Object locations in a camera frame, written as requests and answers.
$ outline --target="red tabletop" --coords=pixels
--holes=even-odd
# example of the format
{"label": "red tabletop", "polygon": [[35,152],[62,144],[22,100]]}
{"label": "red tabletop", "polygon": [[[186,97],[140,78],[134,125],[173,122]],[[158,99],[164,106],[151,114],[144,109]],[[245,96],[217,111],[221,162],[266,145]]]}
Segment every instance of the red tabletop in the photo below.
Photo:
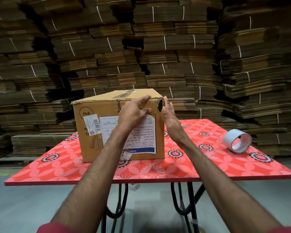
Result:
{"label": "red tabletop", "polygon": [[[222,143],[226,130],[209,121],[182,120],[192,141],[233,180],[291,179],[291,170],[250,147],[235,154]],[[77,184],[91,163],[83,163],[78,133],[50,149],[4,182],[12,185]],[[113,183],[200,181],[187,155],[165,132],[165,159],[121,161]]]}

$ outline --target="tape roll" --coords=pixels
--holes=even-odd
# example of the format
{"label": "tape roll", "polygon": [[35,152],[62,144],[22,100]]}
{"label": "tape roll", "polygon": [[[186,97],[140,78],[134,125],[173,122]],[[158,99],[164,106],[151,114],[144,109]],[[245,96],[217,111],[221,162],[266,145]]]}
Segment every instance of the tape roll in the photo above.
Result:
{"label": "tape roll", "polygon": [[[240,141],[233,145],[233,142],[240,137]],[[238,129],[232,129],[223,137],[223,144],[234,153],[245,152],[252,143],[252,138],[249,134]]]}

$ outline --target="gray floor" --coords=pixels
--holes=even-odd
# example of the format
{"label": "gray floor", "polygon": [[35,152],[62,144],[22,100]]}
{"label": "gray floor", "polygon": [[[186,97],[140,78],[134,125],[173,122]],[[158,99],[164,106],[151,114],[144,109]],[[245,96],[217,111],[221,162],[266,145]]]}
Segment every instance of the gray floor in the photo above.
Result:
{"label": "gray floor", "polygon": [[[41,224],[50,221],[72,189],[72,186],[4,187],[8,176],[2,175],[4,173],[0,175],[0,233],[35,232]],[[238,184],[283,225],[291,226],[291,180],[241,181]],[[200,183],[194,183],[194,190],[199,186]],[[182,187],[187,205],[186,184]],[[117,194],[118,185],[112,185],[108,200],[112,211],[116,207]],[[207,193],[198,202],[197,211],[199,224],[206,233],[229,232]],[[108,219],[107,232],[111,227],[112,221]],[[183,219],[173,207],[170,184],[141,184],[136,192],[128,192],[123,232],[185,232]]]}

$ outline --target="red sleeve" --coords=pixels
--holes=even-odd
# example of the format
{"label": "red sleeve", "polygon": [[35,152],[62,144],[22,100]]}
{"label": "red sleeve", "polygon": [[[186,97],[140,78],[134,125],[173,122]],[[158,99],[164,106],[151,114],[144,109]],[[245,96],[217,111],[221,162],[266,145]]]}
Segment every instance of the red sleeve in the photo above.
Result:
{"label": "red sleeve", "polygon": [[44,224],[39,227],[37,233],[76,233],[75,231],[70,230],[69,227],[55,223],[50,222],[47,224]]}
{"label": "red sleeve", "polygon": [[291,227],[280,227],[269,231],[268,233],[291,233]]}

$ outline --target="brown cardboard box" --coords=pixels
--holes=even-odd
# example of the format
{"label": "brown cardboard box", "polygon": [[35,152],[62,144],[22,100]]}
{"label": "brown cardboard box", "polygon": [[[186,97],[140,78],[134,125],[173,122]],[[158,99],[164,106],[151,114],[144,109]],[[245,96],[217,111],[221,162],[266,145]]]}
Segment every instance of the brown cardboard box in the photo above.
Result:
{"label": "brown cardboard box", "polygon": [[130,160],[165,158],[164,122],[160,112],[163,97],[154,89],[132,89],[72,102],[84,162],[92,162],[97,157],[117,125],[117,116],[125,102],[145,95],[152,97],[140,107],[152,108],[152,113],[131,132],[123,151],[132,153]]}

